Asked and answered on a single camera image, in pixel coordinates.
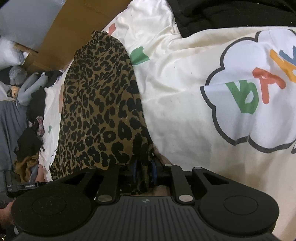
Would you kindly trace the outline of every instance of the stuffed animal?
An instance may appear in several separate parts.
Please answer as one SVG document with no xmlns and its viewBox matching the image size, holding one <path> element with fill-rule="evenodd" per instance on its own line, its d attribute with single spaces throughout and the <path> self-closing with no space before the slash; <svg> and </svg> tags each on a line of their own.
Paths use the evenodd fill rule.
<svg viewBox="0 0 296 241">
<path fill-rule="evenodd" d="M 17 99 L 19 90 L 20 90 L 20 87 L 12 86 L 11 89 L 7 92 L 7 96 L 13 99 Z"/>
</svg>

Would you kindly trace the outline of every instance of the pink print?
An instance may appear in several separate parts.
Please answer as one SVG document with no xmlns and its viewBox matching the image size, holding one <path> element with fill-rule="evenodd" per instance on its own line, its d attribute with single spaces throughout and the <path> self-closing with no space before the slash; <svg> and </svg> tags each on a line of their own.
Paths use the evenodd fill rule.
<svg viewBox="0 0 296 241">
<path fill-rule="evenodd" d="M 115 23 L 111 24 L 111 26 L 109 27 L 109 32 L 108 34 L 111 35 L 113 34 L 113 32 L 116 30 L 116 26 Z"/>
</svg>

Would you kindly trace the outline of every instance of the gray blanket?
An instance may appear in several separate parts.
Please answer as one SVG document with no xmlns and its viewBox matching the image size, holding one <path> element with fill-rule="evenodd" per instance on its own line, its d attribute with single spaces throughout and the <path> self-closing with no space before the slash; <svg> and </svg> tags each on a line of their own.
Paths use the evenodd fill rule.
<svg viewBox="0 0 296 241">
<path fill-rule="evenodd" d="M 4 191 L 4 170 L 12 169 L 17 140 L 28 126 L 26 107 L 12 101 L 0 101 L 0 192 Z"/>
</svg>

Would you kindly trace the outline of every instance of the green letter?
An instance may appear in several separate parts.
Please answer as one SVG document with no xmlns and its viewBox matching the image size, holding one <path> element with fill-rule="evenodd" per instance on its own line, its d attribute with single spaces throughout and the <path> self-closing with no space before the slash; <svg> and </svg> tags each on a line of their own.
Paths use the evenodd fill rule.
<svg viewBox="0 0 296 241">
<path fill-rule="evenodd" d="M 225 83 L 229 88 L 235 102 L 239 106 L 241 113 L 254 114 L 259 103 L 259 96 L 256 85 L 254 83 L 248 83 L 246 80 L 239 80 L 239 89 L 234 82 Z M 246 103 L 247 95 L 252 92 L 253 100 L 250 103 Z"/>
</svg>

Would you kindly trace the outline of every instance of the metal screw head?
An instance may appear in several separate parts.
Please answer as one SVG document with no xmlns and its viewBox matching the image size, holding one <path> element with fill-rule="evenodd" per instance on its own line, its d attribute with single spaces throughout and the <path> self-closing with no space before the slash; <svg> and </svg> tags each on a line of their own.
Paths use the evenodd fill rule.
<svg viewBox="0 0 296 241">
<path fill-rule="evenodd" d="M 193 196 L 191 195 L 187 195 L 187 194 L 183 194 L 179 196 L 179 200 L 181 202 L 191 202 L 193 200 Z"/>
<path fill-rule="evenodd" d="M 97 200 L 99 200 L 100 202 L 109 202 L 112 200 L 112 197 L 110 195 L 104 194 L 98 196 Z"/>
</svg>

